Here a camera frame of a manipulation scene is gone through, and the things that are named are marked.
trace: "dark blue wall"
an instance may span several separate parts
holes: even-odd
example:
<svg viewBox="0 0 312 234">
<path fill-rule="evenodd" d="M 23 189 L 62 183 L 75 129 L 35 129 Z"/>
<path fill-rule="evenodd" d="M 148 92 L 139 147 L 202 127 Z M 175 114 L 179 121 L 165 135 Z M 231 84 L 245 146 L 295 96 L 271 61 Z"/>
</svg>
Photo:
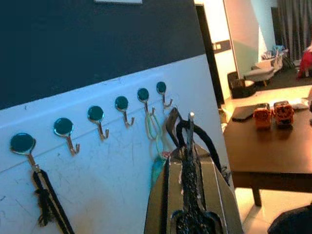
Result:
<svg viewBox="0 0 312 234">
<path fill-rule="evenodd" d="M 0 109 L 204 53 L 193 0 L 4 0 Z"/>
</svg>

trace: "wall hook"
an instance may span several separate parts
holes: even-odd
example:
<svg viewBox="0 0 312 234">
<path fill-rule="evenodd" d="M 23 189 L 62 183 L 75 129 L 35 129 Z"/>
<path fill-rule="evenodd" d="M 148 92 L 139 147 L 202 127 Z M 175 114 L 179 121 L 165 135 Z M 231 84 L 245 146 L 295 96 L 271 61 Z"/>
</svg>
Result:
<svg viewBox="0 0 312 234">
<path fill-rule="evenodd" d="M 137 98 L 139 99 L 139 101 L 143 102 L 144 103 L 144 109 L 145 109 L 145 112 L 146 114 L 151 114 L 153 115 L 154 112 L 155 112 L 155 108 L 153 107 L 152 108 L 152 112 L 149 113 L 148 111 L 148 98 L 150 97 L 150 94 L 148 93 L 148 90 L 145 89 L 145 88 L 140 88 L 138 91 L 137 91 Z"/>
<path fill-rule="evenodd" d="M 104 119 L 104 112 L 99 106 L 92 106 L 88 111 L 88 119 L 97 125 L 98 133 L 101 140 L 105 140 L 109 136 L 109 129 L 105 130 L 105 136 L 102 129 L 102 120 Z"/>
<path fill-rule="evenodd" d="M 74 131 L 74 124 L 67 118 L 59 118 L 54 123 L 54 133 L 60 137 L 65 137 L 72 156 L 80 151 L 80 144 L 76 144 L 76 149 L 73 146 L 71 134 Z"/>
<path fill-rule="evenodd" d="M 165 101 L 166 89 L 167 89 L 167 86 L 165 82 L 161 81 L 157 83 L 157 92 L 162 95 L 162 103 L 164 105 L 164 108 L 170 107 L 173 102 L 173 99 L 171 98 L 169 104 L 166 104 L 166 101 Z"/>
<path fill-rule="evenodd" d="M 131 123 L 128 122 L 127 117 L 127 108 L 128 108 L 128 99 L 125 96 L 119 96 L 115 100 L 115 107 L 117 110 L 123 113 L 123 120 L 125 122 L 126 127 L 132 126 L 135 122 L 135 118 L 131 118 Z"/>
<path fill-rule="evenodd" d="M 11 151 L 19 155 L 27 155 L 28 160 L 34 171 L 40 170 L 39 166 L 35 163 L 32 151 L 36 145 L 36 140 L 27 133 L 19 133 L 11 139 Z"/>
</svg>

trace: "doorway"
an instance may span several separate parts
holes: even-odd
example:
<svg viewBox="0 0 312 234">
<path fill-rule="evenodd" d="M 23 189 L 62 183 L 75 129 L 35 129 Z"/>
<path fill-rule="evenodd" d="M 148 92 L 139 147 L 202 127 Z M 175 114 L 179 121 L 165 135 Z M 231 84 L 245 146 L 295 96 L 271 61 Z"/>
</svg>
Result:
<svg viewBox="0 0 312 234">
<path fill-rule="evenodd" d="M 206 56 L 208 60 L 209 70 L 214 86 L 214 95 L 217 101 L 218 108 L 221 108 L 221 105 L 224 104 L 224 97 L 222 94 L 222 88 L 219 78 L 218 69 L 215 61 L 215 53 L 213 49 L 213 44 L 211 41 L 209 27 L 207 23 L 207 18 L 205 14 L 205 9 L 203 5 L 196 5 L 197 17 L 200 25 L 201 34 L 204 41 Z"/>
</svg>

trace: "table leg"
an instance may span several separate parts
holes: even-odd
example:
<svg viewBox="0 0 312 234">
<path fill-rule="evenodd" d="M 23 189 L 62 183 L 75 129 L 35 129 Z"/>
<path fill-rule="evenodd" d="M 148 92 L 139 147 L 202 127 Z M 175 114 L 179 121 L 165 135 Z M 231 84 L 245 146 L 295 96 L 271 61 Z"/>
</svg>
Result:
<svg viewBox="0 0 312 234">
<path fill-rule="evenodd" d="M 257 189 L 257 188 L 252 188 L 253 190 L 253 199 L 254 199 L 254 204 L 256 206 L 262 206 L 262 203 L 261 203 L 261 196 L 260 196 L 260 190 Z"/>
</svg>

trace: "red object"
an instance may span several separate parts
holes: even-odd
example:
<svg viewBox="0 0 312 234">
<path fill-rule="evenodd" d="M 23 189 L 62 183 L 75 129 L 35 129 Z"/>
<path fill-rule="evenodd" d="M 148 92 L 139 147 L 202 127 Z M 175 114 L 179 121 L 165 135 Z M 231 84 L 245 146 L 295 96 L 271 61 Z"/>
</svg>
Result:
<svg viewBox="0 0 312 234">
<path fill-rule="evenodd" d="M 311 69 L 312 68 L 312 52 L 305 52 L 301 63 L 300 63 L 300 71 L 298 74 L 298 79 L 302 78 L 305 75 L 306 69 Z"/>
</svg>

